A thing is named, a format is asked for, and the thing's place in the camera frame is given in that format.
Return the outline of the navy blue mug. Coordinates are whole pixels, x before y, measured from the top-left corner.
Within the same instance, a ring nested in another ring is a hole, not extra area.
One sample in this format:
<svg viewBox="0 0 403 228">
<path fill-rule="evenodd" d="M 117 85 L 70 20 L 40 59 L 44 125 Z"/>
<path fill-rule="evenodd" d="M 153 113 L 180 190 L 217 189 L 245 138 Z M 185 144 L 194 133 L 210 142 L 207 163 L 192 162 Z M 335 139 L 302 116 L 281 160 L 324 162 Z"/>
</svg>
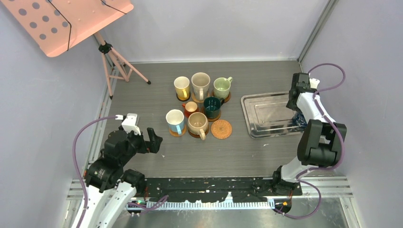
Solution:
<svg viewBox="0 0 403 228">
<path fill-rule="evenodd" d="M 300 128 L 306 128 L 307 122 L 303 116 L 303 114 L 296 112 L 292 118 L 293 123 Z"/>
</svg>

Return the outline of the woven rattan coaster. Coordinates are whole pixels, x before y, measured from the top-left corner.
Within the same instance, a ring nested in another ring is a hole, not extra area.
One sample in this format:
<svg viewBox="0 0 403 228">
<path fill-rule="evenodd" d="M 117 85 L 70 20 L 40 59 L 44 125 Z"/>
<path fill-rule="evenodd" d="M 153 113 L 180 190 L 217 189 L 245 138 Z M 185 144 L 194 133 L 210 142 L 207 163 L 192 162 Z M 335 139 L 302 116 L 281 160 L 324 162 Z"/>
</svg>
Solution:
<svg viewBox="0 0 403 228">
<path fill-rule="evenodd" d="M 232 134 L 232 126 L 226 120 L 217 120 L 211 125 L 211 133 L 217 139 L 226 139 Z"/>
<path fill-rule="evenodd" d="M 194 102 L 200 103 L 200 104 L 204 103 L 204 101 L 207 99 L 206 97 L 204 97 L 203 99 L 199 100 L 199 97 L 196 94 L 192 94 L 191 98 Z"/>
</svg>

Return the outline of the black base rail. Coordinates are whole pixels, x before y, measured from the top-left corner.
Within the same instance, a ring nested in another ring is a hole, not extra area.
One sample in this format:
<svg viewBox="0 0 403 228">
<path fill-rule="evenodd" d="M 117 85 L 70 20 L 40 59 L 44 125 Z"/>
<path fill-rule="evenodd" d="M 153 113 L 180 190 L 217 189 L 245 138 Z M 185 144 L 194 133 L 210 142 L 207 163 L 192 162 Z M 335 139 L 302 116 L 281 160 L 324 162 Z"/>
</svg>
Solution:
<svg viewBox="0 0 403 228">
<path fill-rule="evenodd" d="M 268 197 L 301 196 L 301 186 L 281 187 L 271 177 L 147 178 L 134 196 L 157 201 L 168 196 L 168 202 L 263 202 Z"/>
</svg>

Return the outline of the cream mug tall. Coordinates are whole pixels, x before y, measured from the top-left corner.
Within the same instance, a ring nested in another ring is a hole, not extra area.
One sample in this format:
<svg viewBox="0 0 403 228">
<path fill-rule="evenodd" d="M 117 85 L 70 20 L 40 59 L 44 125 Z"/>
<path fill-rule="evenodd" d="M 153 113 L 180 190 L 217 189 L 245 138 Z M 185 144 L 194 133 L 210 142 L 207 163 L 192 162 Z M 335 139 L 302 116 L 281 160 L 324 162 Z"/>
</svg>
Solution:
<svg viewBox="0 0 403 228">
<path fill-rule="evenodd" d="M 203 99 L 204 97 L 209 97 L 209 86 L 210 86 L 211 79 L 208 74 L 203 72 L 195 73 L 191 77 L 191 83 L 193 88 L 193 94 L 196 94 L 199 97 L 199 100 Z"/>
</svg>

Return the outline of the yellow cup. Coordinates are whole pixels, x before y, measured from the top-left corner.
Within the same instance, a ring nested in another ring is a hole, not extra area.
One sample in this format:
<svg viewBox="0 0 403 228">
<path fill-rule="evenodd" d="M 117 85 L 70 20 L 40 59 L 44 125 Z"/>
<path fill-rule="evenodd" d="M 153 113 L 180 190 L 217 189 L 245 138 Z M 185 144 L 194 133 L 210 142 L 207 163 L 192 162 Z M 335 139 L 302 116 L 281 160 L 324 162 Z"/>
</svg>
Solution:
<svg viewBox="0 0 403 228">
<path fill-rule="evenodd" d="M 190 81 L 185 76 L 177 77 L 174 80 L 174 87 L 175 87 L 176 94 L 178 94 L 178 96 L 182 99 L 188 97 L 191 94 L 190 93 Z"/>
</svg>

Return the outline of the light green mug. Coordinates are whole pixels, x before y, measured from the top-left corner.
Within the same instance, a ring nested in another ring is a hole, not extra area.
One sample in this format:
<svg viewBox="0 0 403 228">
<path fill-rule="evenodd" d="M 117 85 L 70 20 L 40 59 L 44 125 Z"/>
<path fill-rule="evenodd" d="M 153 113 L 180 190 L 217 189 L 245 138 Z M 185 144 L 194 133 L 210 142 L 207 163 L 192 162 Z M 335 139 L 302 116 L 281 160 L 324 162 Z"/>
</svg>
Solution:
<svg viewBox="0 0 403 228">
<path fill-rule="evenodd" d="M 227 98 L 230 93 L 230 87 L 231 87 L 232 81 L 233 81 L 233 78 L 231 76 L 228 78 L 224 78 L 224 77 L 217 78 L 213 83 L 213 87 L 214 87 L 213 96 L 217 97 L 219 99 Z"/>
</svg>

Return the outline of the beige mug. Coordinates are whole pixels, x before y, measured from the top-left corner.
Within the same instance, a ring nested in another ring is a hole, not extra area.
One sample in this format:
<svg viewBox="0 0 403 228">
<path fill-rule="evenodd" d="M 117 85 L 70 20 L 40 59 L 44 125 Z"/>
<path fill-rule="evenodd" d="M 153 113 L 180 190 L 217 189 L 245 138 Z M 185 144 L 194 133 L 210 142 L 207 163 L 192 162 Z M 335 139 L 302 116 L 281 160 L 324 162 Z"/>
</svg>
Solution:
<svg viewBox="0 0 403 228">
<path fill-rule="evenodd" d="M 192 113 L 188 118 L 188 130 L 197 135 L 201 140 L 206 140 L 206 132 L 209 128 L 207 117 L 201 112 Z"/>
</svg>

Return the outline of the light orange wooden coaster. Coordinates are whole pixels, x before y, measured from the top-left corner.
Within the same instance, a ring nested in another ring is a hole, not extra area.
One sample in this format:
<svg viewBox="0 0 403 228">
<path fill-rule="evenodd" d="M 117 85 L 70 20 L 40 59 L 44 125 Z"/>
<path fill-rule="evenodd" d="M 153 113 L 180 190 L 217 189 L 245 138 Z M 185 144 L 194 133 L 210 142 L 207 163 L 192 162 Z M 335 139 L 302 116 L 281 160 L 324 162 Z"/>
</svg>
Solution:
<svg viewBox="0 0 403 228">
<path fill-rule="evenodd" d="M 174 136 L 174 137 L 181 137 L 181 136 L 183 136 L 186 132 L 187 132 L 187 126 L 186 126 L 186 125 L 184 126 L 184 128 L 183 128 L 181 134 L 179 134 L 179 133 L 177 133 L 177 132 L 174 132 L 174 131 L 172 131 L 172 130 L 169 128 L 169 133 L 170 133 L 172 136 Z"/>
</svg>

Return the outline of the red round coaster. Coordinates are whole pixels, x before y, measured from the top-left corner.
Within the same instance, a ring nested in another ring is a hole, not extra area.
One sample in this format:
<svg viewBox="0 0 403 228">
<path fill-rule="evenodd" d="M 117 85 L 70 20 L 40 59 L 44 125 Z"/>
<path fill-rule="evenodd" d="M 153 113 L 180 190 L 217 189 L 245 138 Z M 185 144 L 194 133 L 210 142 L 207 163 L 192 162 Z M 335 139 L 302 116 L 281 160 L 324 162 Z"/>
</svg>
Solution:
<svg viewBox="0 0 403 228">
<path fill-rule="evenodd" d="M 193 110 L 193 109 L 191 109 L 191 110 L 185 109 L 185 110 L 184 110 L 184 116 L 185 116 L 186 118 L 189 118 L 191 114 L 196 113 L 196 112 L 199 112 L 199 111 L 200 111 L 199 108 L 194 109 L 194 110 Z"/>
</svg>

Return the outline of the metal tray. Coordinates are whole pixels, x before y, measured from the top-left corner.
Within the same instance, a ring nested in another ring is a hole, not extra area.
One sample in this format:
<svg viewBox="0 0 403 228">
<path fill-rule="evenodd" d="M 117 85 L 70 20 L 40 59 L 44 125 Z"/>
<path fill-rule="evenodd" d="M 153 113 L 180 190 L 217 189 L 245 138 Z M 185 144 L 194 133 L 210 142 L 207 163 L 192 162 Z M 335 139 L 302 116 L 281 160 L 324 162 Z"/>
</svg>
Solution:
<svg viewBox="0 0 403 228">
<path fill-rule="evenodd" d="M 249 136 L 253 139 L 303 133 L 293 122 L 296 112 L 288 109 L 288 91 L 244 95 L 240 99 Z"/>
</svg>

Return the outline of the dark green mug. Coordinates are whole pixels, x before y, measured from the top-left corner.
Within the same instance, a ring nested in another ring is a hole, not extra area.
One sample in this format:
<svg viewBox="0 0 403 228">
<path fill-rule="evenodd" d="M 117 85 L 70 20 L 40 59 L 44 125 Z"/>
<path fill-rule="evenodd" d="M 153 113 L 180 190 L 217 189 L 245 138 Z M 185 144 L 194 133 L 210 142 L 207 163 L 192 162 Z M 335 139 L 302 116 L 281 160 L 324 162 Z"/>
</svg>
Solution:
<svg viewBox="0 0 403 228">
<path fill-rule="evenodd" d="M 224 103 L 223 98 L 214 96 L 207 97 L 203 102 L 204 113 L 208 119 L 215 119 L 221 113 L 221 106 Z"/>
</svg>

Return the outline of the small brown cup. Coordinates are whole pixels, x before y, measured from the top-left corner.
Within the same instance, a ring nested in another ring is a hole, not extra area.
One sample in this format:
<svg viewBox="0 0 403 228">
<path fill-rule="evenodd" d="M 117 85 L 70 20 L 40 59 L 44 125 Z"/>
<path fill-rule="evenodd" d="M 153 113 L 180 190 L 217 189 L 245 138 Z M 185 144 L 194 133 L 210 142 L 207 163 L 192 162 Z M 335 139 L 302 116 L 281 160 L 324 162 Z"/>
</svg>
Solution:
<svg viewBox="0 0 403 228">
<path fill-rule="evenodd" d="M 184 108 L 184 110 L 185 110 L 185 109 L 187 109 L 187 110 L 193 109 L 193 110 L 194 110 L 194 109 L 199 108 L 198 105 L 197 105 L 197 103 L 196 103 L 196 102 L 192 102 L 192 101 L 183 103 L 183 104 L 182 104 L 182 107 Z"/>
</svg>

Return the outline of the brown wooden coaster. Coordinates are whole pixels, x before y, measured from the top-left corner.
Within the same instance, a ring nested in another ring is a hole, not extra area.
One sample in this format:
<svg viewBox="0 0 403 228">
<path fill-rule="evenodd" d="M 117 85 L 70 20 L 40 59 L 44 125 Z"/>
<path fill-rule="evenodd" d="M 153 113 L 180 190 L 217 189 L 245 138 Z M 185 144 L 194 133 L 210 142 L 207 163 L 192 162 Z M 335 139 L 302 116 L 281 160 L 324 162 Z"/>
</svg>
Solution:
<svg viewBox="0 0 403 228">
<path fill-rule="evenodd" d="M 203 113 L 205 116 L 207 116 L 204 108 L 201 110 L 201 113 Z M 217 121 L 218 119 L 220 119 L 220 117 L 221 117 L 221 110 L 219 110 L 216 118 L 207 118 L 207 120 L 208 120 L 208 122 L 214 122 L 214 121 Z"/>
</svg>

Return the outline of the white light blue mug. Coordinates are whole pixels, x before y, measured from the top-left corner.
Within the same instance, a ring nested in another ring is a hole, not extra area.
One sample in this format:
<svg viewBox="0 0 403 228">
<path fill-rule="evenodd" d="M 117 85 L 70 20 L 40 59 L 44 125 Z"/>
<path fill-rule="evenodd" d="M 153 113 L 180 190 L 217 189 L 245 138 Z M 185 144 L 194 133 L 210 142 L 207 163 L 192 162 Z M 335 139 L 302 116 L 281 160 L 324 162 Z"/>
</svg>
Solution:
<svg viewBox="0 0 403 228">
<path fill-rule="evenodd" d="M 172 109 L 166 114 L 165 118 L 166 118 L 169 128 L 172 131 L 177 132 L 179 134 L 182 133 L 182 130 L 185 126 L 185 123 L 184 123 L 185 117 L 181 110 Z"/>
</svg>

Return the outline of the dark wooden coaster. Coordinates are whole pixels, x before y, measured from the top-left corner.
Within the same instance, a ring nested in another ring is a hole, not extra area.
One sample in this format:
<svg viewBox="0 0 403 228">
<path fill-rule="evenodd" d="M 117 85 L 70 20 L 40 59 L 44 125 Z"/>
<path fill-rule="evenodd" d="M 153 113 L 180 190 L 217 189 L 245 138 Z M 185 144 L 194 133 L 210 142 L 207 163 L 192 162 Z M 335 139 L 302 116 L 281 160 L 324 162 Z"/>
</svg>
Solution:
<svg viewBox="0 0 403 228">
<path fill-rule="evenodd" d="M 200 138 L 201 136 L 198 134 L 193 134 L 192 132 L 188 131 L 189 135 L 194 137 L 194 138 Z"/>
<path fill-rule="evenodd" d="M 231 98 L 231 92 L 229 92 L 229 94 L 228 94 L 228 96 L 227 96 L 226 98 L 220 98 L 220 97 L 217 97 L 217 96 L 214 94 L 214 91 L 212 91 L 211 97 L 216 97 L 216 98 L 218 98 L 218 99 L 220 100 L 221 104 L 223 105 L 223 104 L 227 103 L 227 102 L 230 100 L 230 98 Z"/>
</svg>

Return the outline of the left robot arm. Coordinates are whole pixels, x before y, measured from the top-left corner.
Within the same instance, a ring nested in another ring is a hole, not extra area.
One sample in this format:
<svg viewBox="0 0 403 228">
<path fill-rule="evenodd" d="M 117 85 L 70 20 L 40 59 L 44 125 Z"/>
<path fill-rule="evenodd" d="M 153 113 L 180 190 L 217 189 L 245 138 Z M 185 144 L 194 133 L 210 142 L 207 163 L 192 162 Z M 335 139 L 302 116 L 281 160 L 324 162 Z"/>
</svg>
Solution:
<svg viewBox="0 0 403 228">
<path fill-rule="evenodd" d="M 109 134 L 102 156 L 87 169 L 82 205 L 73 222 L 75 228 L 110 228 L 132 197 L 145 193 L 145 175 L 124 166 L 138 153 L 158 153 L 163 138 L 153 128 L 143 134 L 122 128 Z"/>
</svg>

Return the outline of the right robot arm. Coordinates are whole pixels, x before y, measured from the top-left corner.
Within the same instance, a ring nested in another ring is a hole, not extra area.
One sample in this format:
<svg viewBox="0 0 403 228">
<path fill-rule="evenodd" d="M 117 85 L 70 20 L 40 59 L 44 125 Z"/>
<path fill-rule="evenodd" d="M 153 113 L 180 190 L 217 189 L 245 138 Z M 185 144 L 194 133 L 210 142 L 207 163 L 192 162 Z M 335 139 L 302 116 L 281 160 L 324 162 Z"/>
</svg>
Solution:
<svg viewBox="0 0 403 228">
<path fill-rule="evenodd" d="M 293 74 L 286 107 L 302 114 L 307 126 L 297 146 L 297 156 L 273 173 L 271 188 L 278 195 L 295 190 L 300 178 L 309 172 L 333 168 L 342 159 L 347 129 L 325 110 L 318 82 L 307 73 Z"/>
</svg>

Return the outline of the pink music stand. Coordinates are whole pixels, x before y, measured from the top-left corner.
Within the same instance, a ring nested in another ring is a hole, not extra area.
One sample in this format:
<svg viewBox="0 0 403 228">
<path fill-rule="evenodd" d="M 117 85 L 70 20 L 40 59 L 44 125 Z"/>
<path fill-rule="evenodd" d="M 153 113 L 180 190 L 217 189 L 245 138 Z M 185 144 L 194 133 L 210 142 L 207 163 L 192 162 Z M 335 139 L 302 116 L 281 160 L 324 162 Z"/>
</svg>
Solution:
<svg viewBox="0 0 403 228">
<path fill-rule="evenodd" d="M 109 97 L 111 79 L 129 81 L 136 72 L 147 79 L 115 48 L 100 30 L 134 9 L 129 0 L 3 0 L 9 13 L 27 31 L 47 57 L 57 57 L 90 36 L 99 43 Z"/>
</svg>

